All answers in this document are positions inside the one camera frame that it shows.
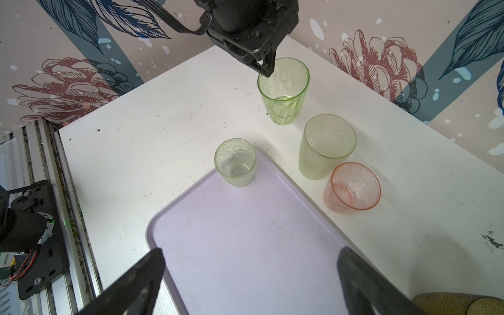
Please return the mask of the aluminium front rail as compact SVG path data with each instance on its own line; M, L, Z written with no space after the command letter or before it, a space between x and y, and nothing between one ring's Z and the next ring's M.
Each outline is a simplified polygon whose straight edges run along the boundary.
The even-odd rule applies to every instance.
M68 266L25 300L18 282L3 282L2 314L75 314L102 291L59 129L44 119L1 132L1 186L12 190L39 181L51 183Z

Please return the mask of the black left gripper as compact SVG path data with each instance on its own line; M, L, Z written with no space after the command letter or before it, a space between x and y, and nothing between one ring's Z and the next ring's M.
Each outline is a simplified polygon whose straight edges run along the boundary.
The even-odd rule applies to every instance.
M276 51L299 23L298 1L196 1L212 15L206 34L261 76L275 69Z

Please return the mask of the yellow amber glass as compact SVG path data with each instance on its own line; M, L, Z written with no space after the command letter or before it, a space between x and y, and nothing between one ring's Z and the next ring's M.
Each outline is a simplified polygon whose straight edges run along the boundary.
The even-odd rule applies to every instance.
M464 293L424 293L413 302L426 314L503 314L503 299Z

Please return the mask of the pink glass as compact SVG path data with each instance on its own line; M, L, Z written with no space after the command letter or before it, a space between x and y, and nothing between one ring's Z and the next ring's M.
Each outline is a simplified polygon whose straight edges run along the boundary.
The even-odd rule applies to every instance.
M337 213L373 209L381 197L382 188L375 173L355 162L337 166L323 193L326 207Z

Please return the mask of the lilac plastic tray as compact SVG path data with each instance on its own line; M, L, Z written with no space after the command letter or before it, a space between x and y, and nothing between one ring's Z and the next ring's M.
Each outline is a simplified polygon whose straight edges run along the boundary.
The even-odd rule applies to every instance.
M264 154L238 188L212 171L146 230L181 314L346 314L346 240Z

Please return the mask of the bright green faceted glass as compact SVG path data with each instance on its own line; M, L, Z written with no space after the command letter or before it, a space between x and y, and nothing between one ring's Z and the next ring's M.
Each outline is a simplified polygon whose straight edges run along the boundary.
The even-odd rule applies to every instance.
M289 57L276 59L271 76L258 76L261 99L274 123L289 125L297 119L310 80L308 67L300 60Z

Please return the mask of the tall pale green dimpled glass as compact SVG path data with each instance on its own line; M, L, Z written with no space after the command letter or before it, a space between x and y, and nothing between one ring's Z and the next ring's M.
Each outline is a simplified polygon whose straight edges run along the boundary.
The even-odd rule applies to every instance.
M346 119L333 114L316 115L303 131L299 170L310 180L322 179L342 164L356 145L356 131Z

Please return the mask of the pale green dimpled short glass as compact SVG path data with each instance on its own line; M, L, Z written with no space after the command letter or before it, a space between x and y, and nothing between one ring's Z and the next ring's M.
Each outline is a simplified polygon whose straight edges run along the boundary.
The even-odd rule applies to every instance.
M225 181L235 187L247 186L252 181L256 160L254 146L241 138L224 141L214 155L216 170Z

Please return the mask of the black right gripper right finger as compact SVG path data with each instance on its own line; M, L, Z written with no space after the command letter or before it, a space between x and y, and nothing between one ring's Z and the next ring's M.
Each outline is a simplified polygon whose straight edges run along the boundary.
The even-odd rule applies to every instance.
M350 247L340 251L337 271L349 314L423 314Z

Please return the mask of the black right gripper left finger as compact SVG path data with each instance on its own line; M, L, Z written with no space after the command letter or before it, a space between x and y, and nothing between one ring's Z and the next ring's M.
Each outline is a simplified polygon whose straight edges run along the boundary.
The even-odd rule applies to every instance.
M164 271L164 255L155 248L79 313L152 314Z

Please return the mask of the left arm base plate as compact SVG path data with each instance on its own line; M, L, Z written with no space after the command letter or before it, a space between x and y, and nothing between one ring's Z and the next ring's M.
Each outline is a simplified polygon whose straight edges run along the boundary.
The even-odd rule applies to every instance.
M28 251L26 263L18 262L18 296L26 300L44 290L68 269L62 227L49 181L39 181L20 190L10 209L15 215L14 248Z

